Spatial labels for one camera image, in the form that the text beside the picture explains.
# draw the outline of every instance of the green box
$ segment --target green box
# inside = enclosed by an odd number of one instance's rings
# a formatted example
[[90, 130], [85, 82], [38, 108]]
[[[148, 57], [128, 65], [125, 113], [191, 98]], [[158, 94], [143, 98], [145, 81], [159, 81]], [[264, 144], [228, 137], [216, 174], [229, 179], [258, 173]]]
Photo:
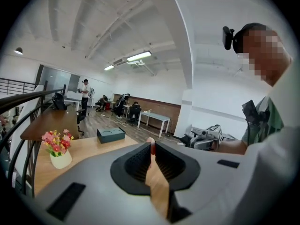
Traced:
[[125, 138], [125, 131], [120, 127], [97, 129], [97, 137], [101, 143], [109, 143]]

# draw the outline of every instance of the brown wall panel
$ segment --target brown wall panel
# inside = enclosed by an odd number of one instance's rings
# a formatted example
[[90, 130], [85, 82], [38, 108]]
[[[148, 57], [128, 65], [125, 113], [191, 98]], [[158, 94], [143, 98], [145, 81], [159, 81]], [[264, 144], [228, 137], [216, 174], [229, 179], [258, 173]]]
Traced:
[[[115, 94], [113, 100], [116, 101], [119, 97], [120, 94]], [[152, 113], [157, 113], [171, 118], [168, 132], [170, 132], [171, 130], [171, 133], [174, 134], [181, 109], [180, 105], [164, 103], [140, 97], [130, 97], [129, 104], [132, 105], [135, 101], [138, 102], [138, 104], [141, 106], [142, 111], [148, 111], [149, 109], [151, 109]], [[141, 121], [146, 123], [147, 117], [142, 116]], [[160, 129], [161, 121], [154, 118], [149, 118], [149, 125]]]

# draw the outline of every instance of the green shirt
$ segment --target green shirt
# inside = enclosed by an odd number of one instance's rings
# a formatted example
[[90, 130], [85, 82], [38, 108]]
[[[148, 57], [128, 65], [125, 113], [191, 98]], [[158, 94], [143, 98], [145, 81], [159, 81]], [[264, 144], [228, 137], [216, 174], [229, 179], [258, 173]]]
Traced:
[[[266, 99], [266, 101], [264, 102], [266, 103], [265, 107], [262, 106], [264, 99]], [[281, 117], [272, 100], [269, 97], [265, 97], [264, 99], [257, 104], [256, 109], [258, 112], [265, 111], [266, 109], [268, 109], [270, 112], [270, 116], [268, 121], [265, 123], [260, 123], [259, 125], [249, 125], [249, 145], [253, 143], [263, 142], [267, 136], [280, 131], [284, 126]], [[248, 142], [248, 128], [246, 129], [245, 134], [242, 137], [242, 141], [245, 144], [247, 144]]]

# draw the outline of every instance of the white vase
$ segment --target white vase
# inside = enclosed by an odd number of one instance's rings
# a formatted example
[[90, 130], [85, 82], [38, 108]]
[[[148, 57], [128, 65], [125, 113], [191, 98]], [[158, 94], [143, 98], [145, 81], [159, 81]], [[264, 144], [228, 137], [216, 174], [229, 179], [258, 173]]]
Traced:
[[53, 166], [57, 169], [64, 168], [72, 162], [72, 157], [68, 150], [64, 155], [61, 155], [59, 157], [54, 157], [50, 154], [50, 159]]

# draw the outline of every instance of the white ceiling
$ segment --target white ceiling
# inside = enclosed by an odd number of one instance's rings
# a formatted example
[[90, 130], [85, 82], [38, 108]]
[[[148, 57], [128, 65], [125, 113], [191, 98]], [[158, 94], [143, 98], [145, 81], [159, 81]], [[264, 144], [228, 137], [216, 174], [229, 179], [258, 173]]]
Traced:
[[[268, 0], [184, 1], [194, 29], [195, 69], [222, 68], [231, 74], [240, 70], [234, 51], [223, 47], [223, 26], [238, 31], [246, 23], [264, 23], [277, 30], [287, 50], [295, 54], [289, 27]], [[182, 69], [169, 29], [151, 0], [34, 0], [13, 34], [64, 46], [99, 69], [143, 51], [152, 52], [143, 59], [146, 67], [123, 64], [110, 71], [114, 73], [151, 75]]]

